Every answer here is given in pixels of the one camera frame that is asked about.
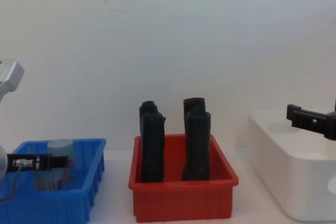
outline white backdrop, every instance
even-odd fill
[[[0,0],[1,58],[26,69],[0,104],[0,143],[105,137],[130,148],[154,100],[183,131],[205,97],[212,132],[247,145],[247,114],[333,108],[336,0]]]

